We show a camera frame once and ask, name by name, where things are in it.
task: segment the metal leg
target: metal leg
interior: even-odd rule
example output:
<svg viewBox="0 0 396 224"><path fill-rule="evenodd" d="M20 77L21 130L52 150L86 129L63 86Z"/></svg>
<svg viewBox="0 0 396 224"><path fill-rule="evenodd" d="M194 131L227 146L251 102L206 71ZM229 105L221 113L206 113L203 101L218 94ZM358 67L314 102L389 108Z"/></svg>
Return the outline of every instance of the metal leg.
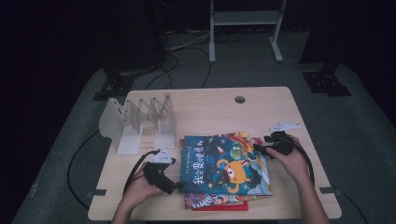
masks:
<svg viewBox="0 0 396 224"><path fill-rule="evenodd" d="M282 54L280 53L280 50L279 50L279 47L277 46L276 41L277 41L277 37L279 35L280 25L282 24L283 15L285 13L286 2L287 2L287 0L283 0L282 6L279 10L279 15L278 15L277 21L276 21L276 28L275 28L274 36L269 37L271 48L275 54L276 61L278 63L283 62L283 57L282 57Z"/></svg>
<svg viewBox="0 0 396 224"><path fill-rule="evenodd" d="M216 61L215 53L215 19L214 17L214 0L210 1L210 40L209 40L209 62L214 63Z"/></svg>

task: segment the wooden tabletop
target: wooden tabletop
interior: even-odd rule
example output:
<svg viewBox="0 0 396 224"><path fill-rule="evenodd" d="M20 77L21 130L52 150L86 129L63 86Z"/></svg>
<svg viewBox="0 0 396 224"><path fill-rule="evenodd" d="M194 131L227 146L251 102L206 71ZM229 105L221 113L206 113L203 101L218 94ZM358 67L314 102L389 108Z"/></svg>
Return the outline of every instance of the wooden tabletop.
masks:
<svg viewBox="0 0 396 224"><path fill-rule="evenodd" d="M278 122L299 122L302 127L287 130L300 139L312 161L315 171L316 190L323 207L331 219L341 216L340 206L333 193L322 194L319 188L330 186L318 154L312 144L297 105L286 87L253 87L222 89L131 91L127 99L135 104L140 99L149 102L157 97L160 101L170 93L177 123L177 139L185 135L211 135L246 131L250 136L270 135L269 128ZM245 102L238 104L235 97ZM137 155L117 155L111 145L97 189L105 189L105 196L93 196L88 213L91 220L111 220L121 199L125 181L140 157L154 149L156 132L151 121L144 122L141 147ZM173 181L179 180L180 148L171 149L177 162L165 170ZM290 219L300 218L297 188L277 160L267 158L273 196L248 203L248 211L197 212L185 209L183 194L177 189L171 194L162 193L149 198L136 207L132 220L242 220L242 219Z"/></svg>

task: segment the blue book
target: blue book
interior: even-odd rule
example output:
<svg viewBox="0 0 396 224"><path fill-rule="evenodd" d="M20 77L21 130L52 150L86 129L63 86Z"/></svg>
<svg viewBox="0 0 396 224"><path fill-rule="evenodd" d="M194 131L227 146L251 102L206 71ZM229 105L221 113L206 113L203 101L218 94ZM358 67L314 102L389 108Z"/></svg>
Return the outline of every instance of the blue book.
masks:
<svg viewBox="0 0 396 224"><path fill-rule="evenodd" d="M245 134L185 136L182 193L271 195L265 158L253 150L260 142Z"/></svg>

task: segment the white book stand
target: white book stand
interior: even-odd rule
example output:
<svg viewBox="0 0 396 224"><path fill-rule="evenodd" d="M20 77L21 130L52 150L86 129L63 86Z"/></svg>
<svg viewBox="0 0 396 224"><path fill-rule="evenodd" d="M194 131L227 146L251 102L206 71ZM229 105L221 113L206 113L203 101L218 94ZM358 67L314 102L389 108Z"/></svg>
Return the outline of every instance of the white book stand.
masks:
<svg viewBox="0 0 396 224"><path fill-rule="evenodd" d="M169 93L162 103L151 98L149 103L140 99L137 105L126 100L122 106L110 98L100 118L99 130L102 136L111 138L118 155L137 154L144 129L142 119L151 119L157 130L154 148L176 148L176 119Z"/></svg>

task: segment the white rack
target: white rack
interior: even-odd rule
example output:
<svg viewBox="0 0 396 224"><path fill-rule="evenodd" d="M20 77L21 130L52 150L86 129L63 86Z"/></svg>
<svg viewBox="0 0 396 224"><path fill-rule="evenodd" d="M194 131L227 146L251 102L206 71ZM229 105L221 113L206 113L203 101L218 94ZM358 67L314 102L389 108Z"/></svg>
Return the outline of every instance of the white rack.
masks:
<svg viewBox="0 0 396 224"><path fill-rule="evenodd" d="M274 35L269 37L271 48L278 63L283 62L282 54L277 46L277 37L287 0L282 0L280 10L267 11L215 11L214 0L210 4L210 41L209 41L209 61L216 61L215 53L215 26L217 25L259 25L274 24L276 26Z"/></svg>

